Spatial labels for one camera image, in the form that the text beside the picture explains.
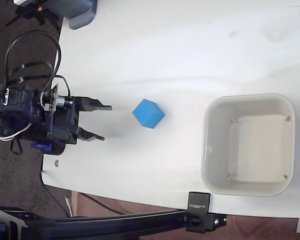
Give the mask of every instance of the white plastic container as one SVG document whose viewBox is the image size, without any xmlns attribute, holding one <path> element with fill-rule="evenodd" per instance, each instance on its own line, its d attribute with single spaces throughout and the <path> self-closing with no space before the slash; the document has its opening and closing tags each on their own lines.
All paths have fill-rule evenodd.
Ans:
<svg viewBox="0 0 300 240">
<path fill-rule="evenodd" d="M 215 194 L 275 196 L 289 185 L 295 110 L 276 93 L 225 96 L 207 108 L 201 177 Z"/>
</svg>

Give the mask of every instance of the black clamp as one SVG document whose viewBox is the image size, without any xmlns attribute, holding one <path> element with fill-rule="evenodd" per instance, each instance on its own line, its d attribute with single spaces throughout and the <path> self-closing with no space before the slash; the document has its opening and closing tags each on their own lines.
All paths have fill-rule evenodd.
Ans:
<svg viewBox="0 0 300 240">
<path fill-rule="evenodd" d="M 0 206 L 0 221 L 5 223 L 9 240 L 50 239 L 56 223 L 18 207 Z"/>
<path fill-rule="evenodd" d="M 227 215 L 209 212 L 210 193 L 189 192 L 185 230 L 188 232 L 212 232 L 227 224 Z"/>
</svg>

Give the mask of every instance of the dark floor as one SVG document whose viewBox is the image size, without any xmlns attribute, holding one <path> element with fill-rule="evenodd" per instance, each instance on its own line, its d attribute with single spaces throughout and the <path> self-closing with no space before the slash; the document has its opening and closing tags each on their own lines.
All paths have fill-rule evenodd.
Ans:
<svg viewBox="0 0 300 240">
<path fill-rule="evenodd" d="M 59 37 L 49 21 L 43 26 L 36 19 L 20 19 L 5 27 L 15 17 L 17 6 L 13 1 L 0 0 L 0 83 L 5 76 L 5 55 L 7 48 L 19 35 L 31 30 L 43 30 Z M 56 47 L 43 36 L 29 36 L 17 43 L 11 53 L 10 66 L 32 61 L 47 61 L 53 65 Z M 46 69 L 35 68 L 32 73 L 42 74 Z M 40 81 L 32 82 L 31 87 L 40 87 Z M 10 143 L 0 142 L 0 206 L 19 207 L 44 217 L 63 217 L 63 212 L 55 205 L 40 183 L 39 174 L 43 155 L 23 141 L 23 155 L 10 152 Z M 51 194 L 66 208 L 64 196 L 69 191 L 48 187 Z"/>
</svg>

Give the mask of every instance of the wooden floor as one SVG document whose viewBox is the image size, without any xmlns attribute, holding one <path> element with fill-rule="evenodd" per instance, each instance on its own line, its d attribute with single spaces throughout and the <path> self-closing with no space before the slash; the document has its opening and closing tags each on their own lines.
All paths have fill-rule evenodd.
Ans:
<svg viewBox="0 0 300 240">
<path fill-rule="evenodd" d="M 169 210 L 169 208 L 119 201 L 104 197 L 91 197 L 104 205 L 125 214 L 149 213 Z M 84 197 L 80 193 L 72 192 L 72 208 L 75 216 L 104 217 L 115 216 L 105 208 Z M 298 219 L 228 216 L 227 226 L 214 232 L 205 234 L 186 232 L 178 229 L 149 236 L 142 240 L 300 240 L 300 233 L 296 233 Z"/>
</svg>

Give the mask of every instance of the blue component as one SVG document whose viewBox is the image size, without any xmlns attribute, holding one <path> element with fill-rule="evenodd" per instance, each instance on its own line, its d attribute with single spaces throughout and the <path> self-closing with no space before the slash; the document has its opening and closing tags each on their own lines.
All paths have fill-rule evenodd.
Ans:
<svg viewBox="0 0 300 240">
<path fill-rule="evenodd" d="M 39 143 L 31 143 L 30 147 L 35 148 L 35 149 L 41 149 L 45 152 L 52 152 L 52 143 L 45 143 L 45 144 L 39 144 Z"/>
<path fill-rule="evenodd" d="M 154 129 L 165 116 L 155 102 L 147 99 L 143 99 L 132 113 L 142 126 L 150 129 Z"/>
</svg>

